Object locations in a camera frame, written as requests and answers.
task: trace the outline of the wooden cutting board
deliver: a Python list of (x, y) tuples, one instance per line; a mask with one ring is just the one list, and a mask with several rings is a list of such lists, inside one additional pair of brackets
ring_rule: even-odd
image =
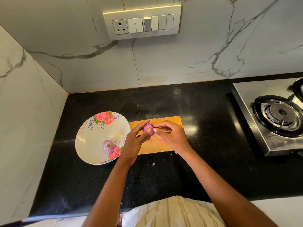
[[(174, 122), (176, 124), (179, 124), (183, 127), (180, 116), (151, 119), (150, 123), (156, 124), (156, 123), (162, 122), (164, 120), (172, 121), (172, 122)], [(143, 121), (144, 120), (129, 122), (131, 130)], [(151, 154), (151, 153), (173, 150), (165, 141), (163, 143), (162, 142), (163, 141), (161, 141), (161, 137), (159, 137), (155, 133), (149, 141), (146, 141), (142, 144), (141, 150), (139, 151), (138, 154)]]

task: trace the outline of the red onion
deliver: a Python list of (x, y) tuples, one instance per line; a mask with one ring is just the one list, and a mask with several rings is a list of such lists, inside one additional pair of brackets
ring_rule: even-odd
[(152, 135), (154, 134), (154, 131), (153, 131), (154, 126), (151, 123), (145, 124), (144, 127), (143, 127), (143, 131), (146, 131), (149, 128), (151, 129), (149, 137), (152, 137)]
[(113, 141), (111, 141), (111, 140), (105, 140), (105, 141), (103, 142), (103, 149), (104, 149), (105, 151), (110, 152), (113, 148), (114, 148), (114, 143), (113, 143)]

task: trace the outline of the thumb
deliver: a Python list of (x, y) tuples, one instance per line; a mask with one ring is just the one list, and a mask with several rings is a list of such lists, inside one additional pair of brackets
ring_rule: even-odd
[(165, 133), (164, 131), (162, 131), (161, 129), (156, 128), (156, 127), (154, 127), (154, 132), (157, 133), (157, 135), (164, 138), (165, 140), (168, 138), (168, 135), (169, 135), (169, 134)]
[(138, 137), (139, 141), (143, 143), (146, 138), (150, 138), (149, 134), (151, 133), (151, 131), (152, 130), (149, 128), (145, 132), (143, 132), (143, 134)]

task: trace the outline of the plate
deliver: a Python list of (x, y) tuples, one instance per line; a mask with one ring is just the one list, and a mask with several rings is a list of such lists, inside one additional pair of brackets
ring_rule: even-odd
[[(103, 165), (120, 156), (130, 126), (126, 118), (113, 111), (100, 112), (86, 120), (78, 130), (75, 146), (78, 156), (86, 163)], [(114, 142), (115, 147), (105, 151), (105, 140)]]

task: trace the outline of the black countertop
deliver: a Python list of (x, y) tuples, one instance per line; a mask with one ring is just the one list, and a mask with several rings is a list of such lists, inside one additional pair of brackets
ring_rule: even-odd
[[(30, 217), (80, 216), (90, 211), (114, 164), (85, 163), (74, 141), (82, 123), (102, 111), (118, 112), (128, 121), (180, 116), (192, 148), (246, 198), (303, 195), (303, 158), (297, 154), (264, 157), (230, 88), (233, 82), (302, 76), (293, 73), (70, 94)], [(210, 202), (178, 154), (140, 155), (127, 175), (120, 211), (174, 195)]]

